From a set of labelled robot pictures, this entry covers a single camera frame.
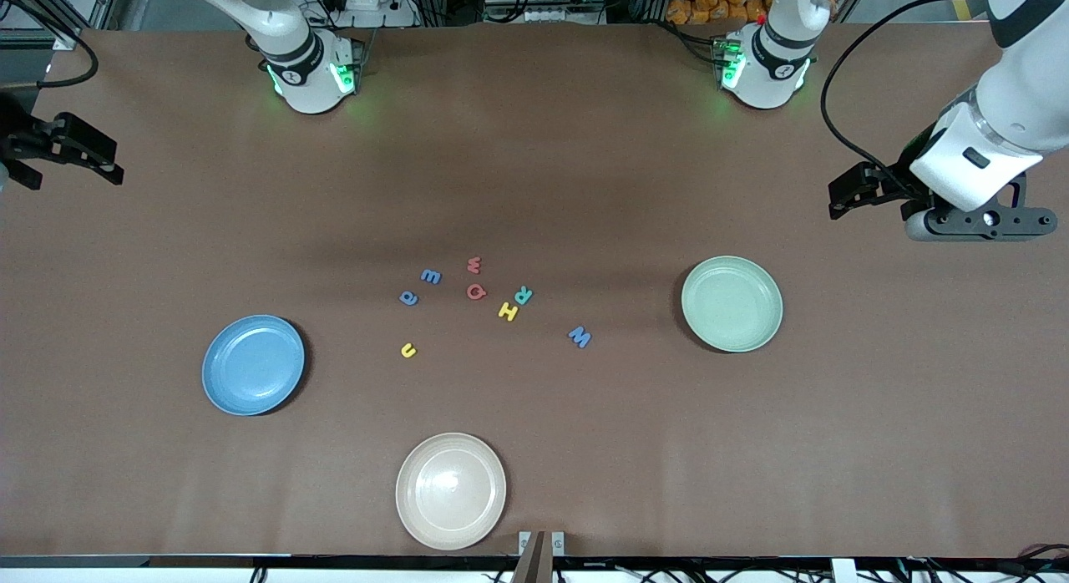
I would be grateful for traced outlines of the green plate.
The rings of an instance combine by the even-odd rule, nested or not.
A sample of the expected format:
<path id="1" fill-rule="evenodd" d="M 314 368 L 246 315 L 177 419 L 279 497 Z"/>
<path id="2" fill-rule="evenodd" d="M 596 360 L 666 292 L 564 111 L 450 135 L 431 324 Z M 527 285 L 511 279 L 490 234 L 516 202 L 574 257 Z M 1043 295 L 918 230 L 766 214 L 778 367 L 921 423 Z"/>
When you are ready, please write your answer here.
<path id="1" fill-rule="evenodd" d="M 691 269 L 681 286 L 680 304 L 697 338 L 727 353 L 766 346 L 785 313 L 778 283 L 759 264 L 740 256 L 714 256 Z"/>

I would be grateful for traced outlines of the orange packets pile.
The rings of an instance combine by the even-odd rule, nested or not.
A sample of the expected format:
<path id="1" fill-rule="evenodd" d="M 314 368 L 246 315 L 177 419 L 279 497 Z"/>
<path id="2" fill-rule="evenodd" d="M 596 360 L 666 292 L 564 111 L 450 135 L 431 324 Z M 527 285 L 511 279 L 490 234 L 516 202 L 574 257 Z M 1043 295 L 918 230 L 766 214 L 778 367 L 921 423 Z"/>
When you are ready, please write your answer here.
<path id="1" fill-rule="evenodd" d="M 671 0 L 664 19 L 669 24 L 709 24 L 721 19 L 763 24 L 773 0 Z"/>

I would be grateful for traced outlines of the blue plate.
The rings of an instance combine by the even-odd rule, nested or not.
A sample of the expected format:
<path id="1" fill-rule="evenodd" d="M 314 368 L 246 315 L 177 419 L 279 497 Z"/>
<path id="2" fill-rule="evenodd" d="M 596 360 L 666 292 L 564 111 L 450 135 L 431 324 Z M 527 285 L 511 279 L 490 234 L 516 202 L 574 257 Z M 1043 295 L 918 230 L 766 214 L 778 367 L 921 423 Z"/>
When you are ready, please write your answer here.
<path id="1" fill-rule="evenodd" d="M 210 403 L 224 414 L 275 411 L 298 389 L 307 365 L 301 333 L 274 314 L 242 317 L 217 333 L 201 367 Z"/>

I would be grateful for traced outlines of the white power strip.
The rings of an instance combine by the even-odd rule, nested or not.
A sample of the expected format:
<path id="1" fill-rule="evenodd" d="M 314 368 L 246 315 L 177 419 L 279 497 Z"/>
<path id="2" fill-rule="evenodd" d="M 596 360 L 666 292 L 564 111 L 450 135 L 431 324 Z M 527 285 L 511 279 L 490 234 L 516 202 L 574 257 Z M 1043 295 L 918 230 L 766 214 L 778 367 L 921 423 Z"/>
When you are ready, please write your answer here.
<path id="1" fill-rule="evenodd" d="M 324 0 L 341 28 L 415 28 L 423 24 L 412 0 Z"/>

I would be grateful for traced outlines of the beige plate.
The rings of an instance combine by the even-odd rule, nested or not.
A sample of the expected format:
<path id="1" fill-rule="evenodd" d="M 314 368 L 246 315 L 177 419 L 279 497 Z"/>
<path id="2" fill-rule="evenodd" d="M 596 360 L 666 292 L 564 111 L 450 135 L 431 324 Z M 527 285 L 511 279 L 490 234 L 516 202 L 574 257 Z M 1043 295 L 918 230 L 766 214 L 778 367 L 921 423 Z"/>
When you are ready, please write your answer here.
<path id="1" fill-rule="evenodd" d="M 418 444 L 398 469 L 396 510 L 419 544 L 459 551 L 495 530 L 507 490 L 503 461 L 489 443 L 443 432 Z"/>

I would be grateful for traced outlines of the aluminium frame profile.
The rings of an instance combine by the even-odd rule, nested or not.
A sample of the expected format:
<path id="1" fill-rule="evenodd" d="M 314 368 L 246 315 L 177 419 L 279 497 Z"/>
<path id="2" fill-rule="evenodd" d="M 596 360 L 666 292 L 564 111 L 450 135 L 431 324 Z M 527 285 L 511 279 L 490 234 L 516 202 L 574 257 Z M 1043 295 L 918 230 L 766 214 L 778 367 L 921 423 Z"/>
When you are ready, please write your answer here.
<path id="1" fill-rule="evenodd" d="M 107 28 L 120 0 L 0 0 L 0 48 L 69 51 L 86 28 Z"/>

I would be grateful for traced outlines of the metal bracket with bar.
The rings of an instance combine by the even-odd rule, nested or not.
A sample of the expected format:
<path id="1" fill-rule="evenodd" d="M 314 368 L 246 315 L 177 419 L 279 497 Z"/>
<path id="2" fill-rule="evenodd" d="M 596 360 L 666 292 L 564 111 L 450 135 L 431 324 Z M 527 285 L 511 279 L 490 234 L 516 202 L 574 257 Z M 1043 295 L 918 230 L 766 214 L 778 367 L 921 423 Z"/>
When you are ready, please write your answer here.
<path id="1" fill-rule="evenodd" d="M 566 556 L 566 532 L 520 532 L 520 559 L 510 583 L 566 583 L 555 559 Z"/>

